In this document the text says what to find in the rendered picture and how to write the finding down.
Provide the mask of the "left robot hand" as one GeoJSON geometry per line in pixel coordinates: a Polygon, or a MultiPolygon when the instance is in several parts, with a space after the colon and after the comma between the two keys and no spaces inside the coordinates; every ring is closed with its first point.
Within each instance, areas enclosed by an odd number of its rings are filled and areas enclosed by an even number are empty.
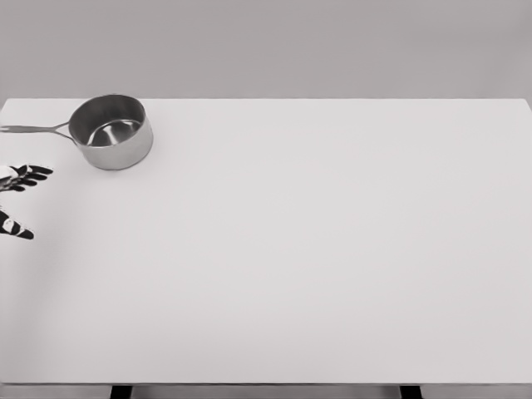
{"type": "MultiPolygon", "coordinates": [[[[47,180],[52,174],[52,169],[41,165],[0,165],[0,193],[23,192],[28,187],[36,186],[39,181],[47,180]]],[[[25,240],[34,239],[34,233],[17,222],[1,205],[0,234],[25,240]]]]}

